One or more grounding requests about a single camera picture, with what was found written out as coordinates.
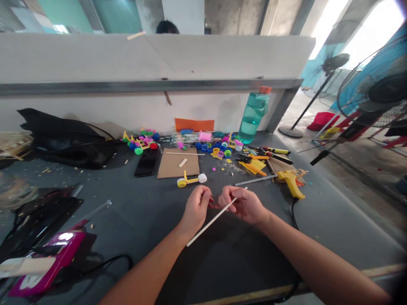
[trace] smartphone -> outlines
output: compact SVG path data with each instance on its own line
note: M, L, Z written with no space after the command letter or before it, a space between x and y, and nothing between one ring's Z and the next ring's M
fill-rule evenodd
M156 163L159 155L159 149L147 149L141 155L139 164L137 165L135 177L146 177L154 174Z

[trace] bottle cap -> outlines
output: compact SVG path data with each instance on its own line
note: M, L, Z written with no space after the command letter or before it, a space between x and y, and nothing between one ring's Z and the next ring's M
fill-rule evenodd
M270 94L271 87L262 86L259 91L261 94Z

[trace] table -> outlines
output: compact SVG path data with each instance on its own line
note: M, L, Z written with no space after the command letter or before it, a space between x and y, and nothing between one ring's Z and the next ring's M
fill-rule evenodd
M290 150L276 136L265 132L256 135L253 145ZM299 229L370 276L400 271L405 256L403 248L356 208L352 201L358 199L343 195L321 173L321 167L310 166L300 154L293 152L290 157L297 168L309 170L304 178L313 182L312 186L301 189L306 199L295 206ZM38 187L64 187L79 182L84 185L78 196L84 203L61 231L110 199L112 207L95 215L87 225L89 232L98 236L92 250L104 260L130 254L137 263L180 221L185 202L196 186L179 189L177 178L135 178L138 160L139 156L123 146L106 168L100 170L81 172L36 159L16 162L5 171ZM200 156L199 164L201 172L208 176L205 185L214 196L225 185L253 179L239 167L210 156ZM51 172L42 174L47 167ZM288 208L292 198L283 195L285 187L262 181L249 184L248 188L267 209L291 223ZM217 212L209 210L207 221ZM12 218L2 215L1 219L5 224L0 227L0 238L3 238L11 228ZM83 280L68 290L61 288L58 294L47 295L38 304L95 304L126 273L126 264L125 260L116 261L99 276ZM232 304L271 298L287 291L286 286L293 284L295 278L295 270L266 237L230 213L224 213L191 247L182 251L157 304ZM8 304L25 304L25 301L9 299Z

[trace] glue gun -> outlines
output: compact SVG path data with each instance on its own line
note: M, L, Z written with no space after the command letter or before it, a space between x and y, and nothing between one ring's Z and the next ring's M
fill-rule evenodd
M307 173L307 171L304 171L302 169L299 170L290 170L290 171L283 171L283 172L278 172L277 177L281 180L284 180L288 188L290 189L291 196L294 198L298 198L299 200L304 199L305 196L301 193L301 191L298 189L297 183L295 182L298 177L302 177Z

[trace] plastic bottle cap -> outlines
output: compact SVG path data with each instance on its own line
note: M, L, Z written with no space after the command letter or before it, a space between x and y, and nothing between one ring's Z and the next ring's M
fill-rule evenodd
M262 86L259 91L261 94L270 94L271 87Z

